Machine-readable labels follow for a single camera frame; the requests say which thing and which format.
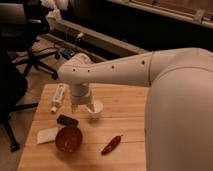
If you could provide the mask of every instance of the chair base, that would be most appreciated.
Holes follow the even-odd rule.
[[[58,78],[58,74],[57,74],[57,71],[55,69],[51,68],[50,66],[48,66],[45,63],[40,61],[41,59],[46,58],[46,57],[51,56],[51,55],[55,55],[55,58],[59,59],[60,55],[58,54],[57,51],[49,52],[49,53],[38,55],[38,56],[34,56],[32,50],[28,50],[27,52],[28,52],[28,59],[23,59],[21,61],[14,63],[15,65],[27,64],[25,69],[24,69],[24,72],[23,72],[24,77],[26,77],[28,75],[32,66],[34,66],[34,68],[37,69],[37,70],[39,69],[38,66],[40,66],[40,67],[42,67],[42,68],[44,68],[48,71],[51,71],[52,72],[52,78],[54,80],[56,80]]]
[[[38,106],[38,103],[18,105],[18,106],[15,106],[11,110],[11,112],[24,110],[24,109],[30,109],[30,108],[34,108],[34,107],[37,107],[37,106]],[[7,132],[8,137],[10,139],[10,151],[11,152],[18,151],[20,149],[20,145],[16,141],[16,138],[14,136],[13,130],[12,130],[12,128],[10,126],[10,123],[9,123],[9,118],[8,117],[7,118],[3,118],[2,123],[4,125],[4,128],[5,128],[6,132]]]

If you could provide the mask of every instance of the bottle cap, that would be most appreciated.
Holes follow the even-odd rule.
[[[56,106],[53,106],[52,108],[51,108],[51,112],[52,113],[55,113],[57,111],[57,107]]]

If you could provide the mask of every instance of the wooden tabletop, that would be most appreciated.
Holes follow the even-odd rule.
[[[91,121],[85,106],[71,113],[69,90],[62,107],[51,114],[51,99],[57,84],[44,87],[39,106],[24,146],[18,171],[145,171],[144,108],[148,88],[91,84],[94,99],[104,105],[102,117]],[[59,114],[79,121],[83,143],[73,154],[58,151],[55,143],[36,144],[39,130],[60,127]],[[102,156],[101,150],[115,136],[123,135],[121,144]]]

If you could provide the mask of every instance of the white bottle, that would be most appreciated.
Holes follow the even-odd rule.
[[[62,84],[62,83],[58,84],[58,87],[52,98],[52,107],[51,107],[52,113],[57,112],[58,108],[61,106],[65,90],[66,90],[66,84]]]

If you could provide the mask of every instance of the black object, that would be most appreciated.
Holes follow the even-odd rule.
[[[14,152],[17,151],[20,146],[16,141],[13,130],[9,123],[10,113],[13,111],[36,107],[38,103],[16,106],[16,104],[27,91],[27,80],[11,62],[9,56],[6,53],[6,50],[1,44],[1,39],[0,55],[0,77],[2,80],[0,84],[0,122],[4,125],[4,128],[10,139],[10,150]]]
[[[32,50],[34,42],[37,42],[37,36],[49,33],[50,26],[42,12],[40,1],[37,0],[39,3],[32,3],[31,1],[27,1],[24,5],[0,3],[0,18],[2,20],[0,22],[1,39],[5,48],[9,51],[28,52],[27,59],[15,63],[15,65],[27,64],[23,72],[24,76],[27,76],[31,67],[34,66],[36,69],[42,67],[50,71],[52,78],[57,79],[56,70],[40,61],[52,55],[59,59],[60,55],[57,50],[41,55],[35,55]],[[19,14],[16,14],[14,9],[18,9]],[[11,16],[14,15],[18,15],[18,18],[10,20]]]
[[[78,125],[78,121],[76,119],[70,118],[63,114],[59,115],[59,117],[57,119],[57,123],[66,125],[66,126],[77,126]]]
[[[75,52],[72,49],[64,49],[63,52],[61,53],[61,55],[69,60],[71,57],[73,57],[75,55]]]

